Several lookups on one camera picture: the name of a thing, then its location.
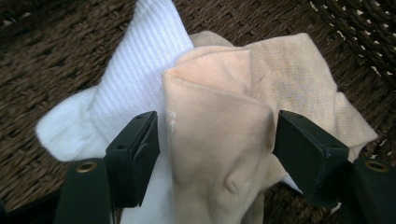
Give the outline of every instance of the brown wicker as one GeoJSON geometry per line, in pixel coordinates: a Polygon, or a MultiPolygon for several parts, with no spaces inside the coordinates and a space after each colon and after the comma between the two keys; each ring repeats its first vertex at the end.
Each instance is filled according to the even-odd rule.
{"type": "MultiPolygon", "coordinates": [[[[189,34],[211,30],[237,46],[308,33],[339,90],[379,135],[361,156],[396,165],[392,0],[175,2],[189,34]]],[[[7,209],[61,186],[68,163],[39,145],[34,127],[62,99],[99,82],[133,8],[120,0],[0,0],[0,200],[7,209]]],[[[282,184],[266,192],[265,223],[338,218],[282,184]]]]}

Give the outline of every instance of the beige sock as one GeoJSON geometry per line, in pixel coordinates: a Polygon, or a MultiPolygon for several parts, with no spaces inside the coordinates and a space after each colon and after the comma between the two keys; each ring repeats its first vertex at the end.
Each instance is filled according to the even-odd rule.
{"type": "MultiPolygon", "coordinates": [[[[202,36],[195,46],[223,41],[202,36]]],[[[271,153],[279,109],[353,148],[351,160],[376,138],[307,35],[224,43],[193,49],[163,73],[176,223],[262,223],[262,193],[286,174],[271,153]]]]}

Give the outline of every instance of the woven basket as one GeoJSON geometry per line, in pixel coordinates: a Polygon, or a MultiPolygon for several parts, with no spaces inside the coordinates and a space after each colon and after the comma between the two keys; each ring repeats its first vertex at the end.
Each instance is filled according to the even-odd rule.
{"type": "MultiPolygon", "coordinates": [[[[361,156],[396,165],[393,0],[175,4],[189,34],[210,30],[236,46],[308,33],[339,91],[379,135],[361,156]]],[[[8,210],[62,185],[68,163],[56,161],[39,145],[34,127],[63,99],[99,82],[133,8],[133,1],[121,0],[0,0],[0,200],[8,210]]],[[[264,220],[337,223],[339,216],[277,184],[266,192],[264,220]]]]}

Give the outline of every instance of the white sock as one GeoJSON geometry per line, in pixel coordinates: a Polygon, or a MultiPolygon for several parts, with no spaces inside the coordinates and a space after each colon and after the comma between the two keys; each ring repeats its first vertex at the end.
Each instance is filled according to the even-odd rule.
{"type": "Polygon", "coordinates": [[[139,0],[101,83],[61,102],[36,126],[41,144],[60,161],[102,158],[133,117],[158,112],[162,153],[142,207],[125,209],[123,223],[172,223],[161,73],[192,48],[171,0],[139,0]]]}

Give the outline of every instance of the pile of socks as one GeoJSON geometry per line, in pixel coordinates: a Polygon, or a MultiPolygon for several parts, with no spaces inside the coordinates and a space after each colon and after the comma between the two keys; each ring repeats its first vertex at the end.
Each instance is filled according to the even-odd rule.
{"type": "Polygon", "coordinates": [[[272,154],[280,109],[338,138],[350,161],[376,138],[308,35],[237,48],[188,36],[171,0],[138,0],[100,84],[55,106],[36,133],[60,161],[103,158],[133,117],[155,110],[161,154],[121,223],[262,223],[264,191],[293,184],[272,154]]]}

